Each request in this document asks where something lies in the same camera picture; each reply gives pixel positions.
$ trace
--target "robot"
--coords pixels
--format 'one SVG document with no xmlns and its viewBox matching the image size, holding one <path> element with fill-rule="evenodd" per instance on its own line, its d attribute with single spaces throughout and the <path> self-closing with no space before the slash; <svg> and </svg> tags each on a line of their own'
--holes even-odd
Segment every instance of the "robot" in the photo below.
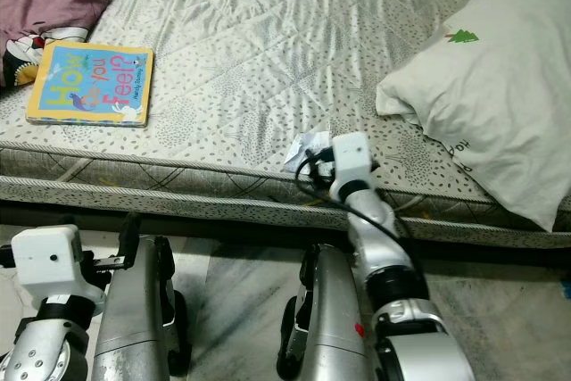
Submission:
<svg viewBox="0 0 571 381">
<path fill-rule="evenodd" d="M 297 296 L 286 305 L 277 373 L 303 381 L 474 381 L 468 359 L 429 300 L 412 247 L 398 238 L 395 215 L 375 190 L 368 140 L 363 133 L 333 138 L 332 148 L 308 158 L 310 177 L 319 162 L 335 162 L 331 198 L 302 185 L 305 193 L 348 211 L 357 284 L 374 312 L 374 355 L 368 357 L 365 328 L 352 269 L 330 245 L 305 253 Z"/>
<path fill-rule="evenodd" d="M 117 255 L 107 259 L 82 251 L 73 224 L 27 229 L 1 249 L 0 263 L 18 269 L 38 312 L 21 321 L 0 362 L 0 381 L 85 380 L 86 331 L 103 309 L 93 381 L 168 380 L 186 372 L 186 306 L 172 287 L 169 241 L 140 237 L 139 224 L 130 213 Z"/>
</svg>

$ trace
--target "children's book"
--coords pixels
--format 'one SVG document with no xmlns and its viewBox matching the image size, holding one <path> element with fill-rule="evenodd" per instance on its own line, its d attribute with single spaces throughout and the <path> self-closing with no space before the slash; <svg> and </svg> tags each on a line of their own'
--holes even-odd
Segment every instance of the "children's book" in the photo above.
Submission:
<svg viewBox="0 0 571 381">
<path fill-rule="evenodd" d="M 45 48 L 26 119 L 144 127 L 152 67 L 149 48 L 55 41 Z"/>
</svg>

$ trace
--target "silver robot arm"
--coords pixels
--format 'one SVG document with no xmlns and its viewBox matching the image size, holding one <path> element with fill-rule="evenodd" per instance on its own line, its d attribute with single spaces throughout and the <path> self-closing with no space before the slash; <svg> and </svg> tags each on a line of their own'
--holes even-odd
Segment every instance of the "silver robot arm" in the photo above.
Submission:
<svg viewBox="0 0 571 381">
<path fill-rule="evenodd" d="M 359 281 L 367 290 L 377 337 L 381 381 L 474 381 L 466 355 L 429 300 L 417 262 L 395 240 L 391 207 L 375 192 L 368 140 L 363 133 L 334 137 L 334 200 L 370 221 L 349 213 L 349 239 L 355 247 Z"/>
</svg>

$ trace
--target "mattress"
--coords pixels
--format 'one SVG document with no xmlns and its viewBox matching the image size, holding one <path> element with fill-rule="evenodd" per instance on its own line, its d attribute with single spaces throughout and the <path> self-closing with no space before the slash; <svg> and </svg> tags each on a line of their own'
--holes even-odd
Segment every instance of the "mattress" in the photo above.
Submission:
<svg viewBox="0 0 571 381">
<path fill-rule="evenodd" d="M 421 237 L 571 245 L 571 198 L 557 234 L 534 232 L 419 128 L 377 116 L 377 83 L 464 1 L 111 0 L 89 41 L 155 51 L 148 126 L 31 125 L 31 88 L 5 91 L 0 198 L 346 228 L 282 169 L 300 133 L 362 130 Z"/>
</svg>

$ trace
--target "red sticker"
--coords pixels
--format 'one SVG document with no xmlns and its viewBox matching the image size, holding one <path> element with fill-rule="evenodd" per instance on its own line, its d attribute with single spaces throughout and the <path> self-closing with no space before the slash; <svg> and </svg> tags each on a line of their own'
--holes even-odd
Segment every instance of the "red sticker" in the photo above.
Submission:
<svg viewBox="0 0 571 381">
<path fill-rule="evenodd" d="M 359 334 L 359 336 L 361 338 L 365 337 L 365 328 L 363 327 L 363 325 L 360 325 L 359 323 L 355 323 L 355 330 L 357 331 L 357 333 Z"/>
</svg>

